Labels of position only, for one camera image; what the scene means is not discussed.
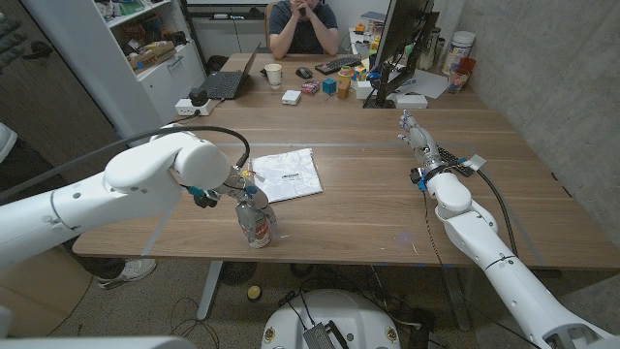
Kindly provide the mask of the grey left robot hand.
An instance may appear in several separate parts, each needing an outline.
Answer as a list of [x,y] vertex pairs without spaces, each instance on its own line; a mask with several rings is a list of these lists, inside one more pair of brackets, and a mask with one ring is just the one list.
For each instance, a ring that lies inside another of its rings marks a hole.
[[228,178],[214,191],[237,200],[238,223],[252,247],[261,248],[270,242],[270,228],[276,216],[261,188],[238,169],[231,168]]

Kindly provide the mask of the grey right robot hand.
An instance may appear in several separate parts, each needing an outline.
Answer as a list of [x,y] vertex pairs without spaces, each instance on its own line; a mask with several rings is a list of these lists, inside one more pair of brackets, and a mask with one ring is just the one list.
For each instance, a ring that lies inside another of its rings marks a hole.
[[438,146],[430,133],[421,127],[408,110],[400,116],[399,125],[405,131],[398,138],[408,144],[415,152],[416,159],[423,168],[426,179],[440,173],[445,167]]

